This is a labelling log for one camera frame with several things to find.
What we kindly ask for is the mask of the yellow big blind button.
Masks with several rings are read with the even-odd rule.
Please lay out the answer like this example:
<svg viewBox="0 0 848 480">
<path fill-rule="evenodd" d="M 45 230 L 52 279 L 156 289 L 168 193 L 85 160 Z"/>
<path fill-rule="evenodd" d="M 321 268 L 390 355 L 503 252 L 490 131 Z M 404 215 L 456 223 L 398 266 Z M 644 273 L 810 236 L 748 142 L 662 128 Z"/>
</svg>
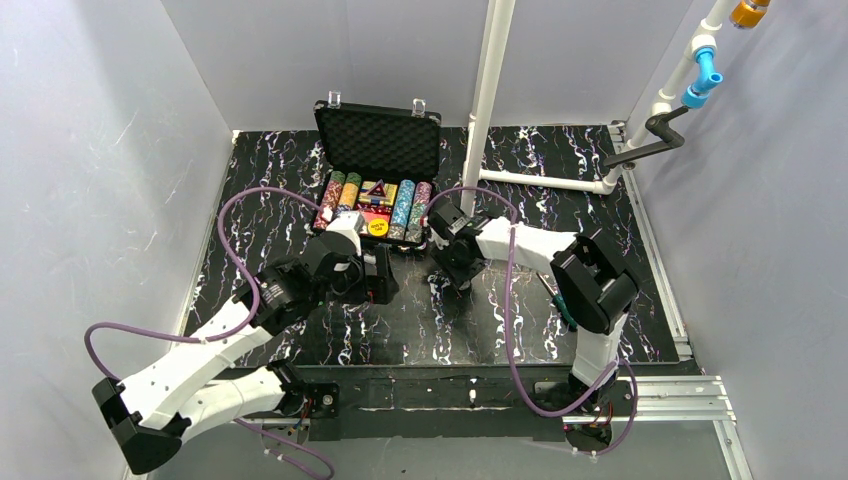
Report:
<svg viewBox="0 0 848 480">
<path fill-rule="evenodd" d="M 367 231 L 373 237 L 385 237 L 388 234 L 389 222 L 384 218 L 373 218 L 368 222 Z"/>
</svg>

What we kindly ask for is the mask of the triangular all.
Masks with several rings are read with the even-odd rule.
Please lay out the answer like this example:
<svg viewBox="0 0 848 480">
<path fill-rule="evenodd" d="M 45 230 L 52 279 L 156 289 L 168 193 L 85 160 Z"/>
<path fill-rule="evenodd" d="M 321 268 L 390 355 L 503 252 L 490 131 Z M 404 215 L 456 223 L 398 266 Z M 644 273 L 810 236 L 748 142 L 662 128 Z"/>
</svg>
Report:
<svg viewBox="0 0 848 480">
<path fill-rule="evenodd" d="M 388 195 L 385 190 L 385 182 L 383 180 L 374 182 L 373 185 L 365 191 L 363 198 L 368 202 L 376 201 L 377 203 L 387 199 Z"/>
</svg>

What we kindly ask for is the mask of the red playing card deck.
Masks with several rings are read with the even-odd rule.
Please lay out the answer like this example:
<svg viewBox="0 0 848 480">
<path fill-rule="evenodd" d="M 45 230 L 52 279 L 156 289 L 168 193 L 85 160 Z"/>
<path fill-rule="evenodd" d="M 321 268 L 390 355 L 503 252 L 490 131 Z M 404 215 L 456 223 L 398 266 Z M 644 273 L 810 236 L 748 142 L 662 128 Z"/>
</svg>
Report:
<svg viewBox="0 0 848 480">
<path fill-rule="evenodd" d="M 362 236 L 385 238 L 390 229 L 391 215 L 376 211 L 360 211 L 363 218 L 363 225 L 360 228 Z"/>
</svg>

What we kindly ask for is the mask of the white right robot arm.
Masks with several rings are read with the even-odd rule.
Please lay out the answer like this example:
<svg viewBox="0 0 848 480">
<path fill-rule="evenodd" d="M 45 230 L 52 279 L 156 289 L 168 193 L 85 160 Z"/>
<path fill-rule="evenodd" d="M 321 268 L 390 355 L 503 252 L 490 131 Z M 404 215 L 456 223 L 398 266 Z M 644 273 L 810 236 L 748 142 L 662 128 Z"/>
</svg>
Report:
<svg viewBox="0 0 848 480">
<path fill-rule="evenodd" d="M 556 283 L 577 333 L 568 386 L 596 402 L 616 377 L 623 326 L 640 293 L 637 274 L 602 231 L 585 235 L 512 223 L 507 217 L 471 217 L 440 199 L 428 212 L 436 243 L 433 258 L 460 289 L 492 261 L 513 261 Z"/>
</svg>

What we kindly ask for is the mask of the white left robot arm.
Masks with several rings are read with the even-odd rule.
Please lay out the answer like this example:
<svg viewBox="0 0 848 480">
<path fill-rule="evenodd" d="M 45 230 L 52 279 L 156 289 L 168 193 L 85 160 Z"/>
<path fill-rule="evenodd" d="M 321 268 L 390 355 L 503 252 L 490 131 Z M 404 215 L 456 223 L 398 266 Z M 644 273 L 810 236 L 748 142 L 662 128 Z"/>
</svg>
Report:
<svg viewBox="0 0 848 480">
<path fill-rule="evenodd" d="M 309 240 L 299 256 L 283 257 L 246 283 L 193 335 L 124 379 L 106 376 L 92 389 L 101 415 L 130 471 L 150 473 L 190 439 L 254 413 L 317 402 L 284 362 L 228 381 L 217 376 L 236 360 L 305 321 L 327 302 L 388 304 L 399 290 L 390 248 L 365 248 L 359 213 L 348 212 Z"/>
</svg>

